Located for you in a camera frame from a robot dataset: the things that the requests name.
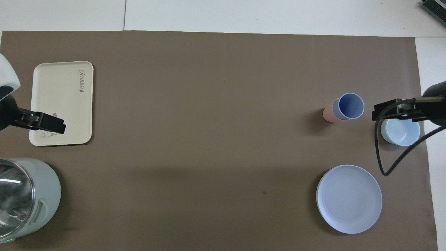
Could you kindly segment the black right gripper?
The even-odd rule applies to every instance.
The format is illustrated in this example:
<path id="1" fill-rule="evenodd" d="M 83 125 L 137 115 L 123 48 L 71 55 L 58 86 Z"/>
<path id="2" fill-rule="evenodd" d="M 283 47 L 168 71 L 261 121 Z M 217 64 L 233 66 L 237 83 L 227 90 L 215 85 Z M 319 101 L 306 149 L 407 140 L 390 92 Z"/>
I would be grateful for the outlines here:
<path id="1" fill-rule="evenodd" d="M 444 126 L 446 123 L 446 82 L 432 85 L 421 97 L 414 98 L 408 111 L 404 111 L 402 99 L 393 99 L 374 105 L 371 112 L 372 121 L 385 111 L 382 119 L 411 120 L 413 122 L 429 120 L 433 124 Z"/>

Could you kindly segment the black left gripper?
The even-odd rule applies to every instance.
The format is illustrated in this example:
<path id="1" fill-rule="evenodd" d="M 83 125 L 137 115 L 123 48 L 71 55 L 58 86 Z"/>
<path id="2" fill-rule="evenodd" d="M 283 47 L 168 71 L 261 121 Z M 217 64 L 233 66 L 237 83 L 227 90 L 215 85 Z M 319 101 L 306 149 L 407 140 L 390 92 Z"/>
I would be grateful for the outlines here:
<path id="1" fill-rule="evenodd" d="M 38 129 L 58 134 L 64 134 L 66 130 L 63 119 L 43 112 L 18 108 L 12 95 L 5 97 L 0 102 L 0 130 L 4 130 L 8 126 Z"/>

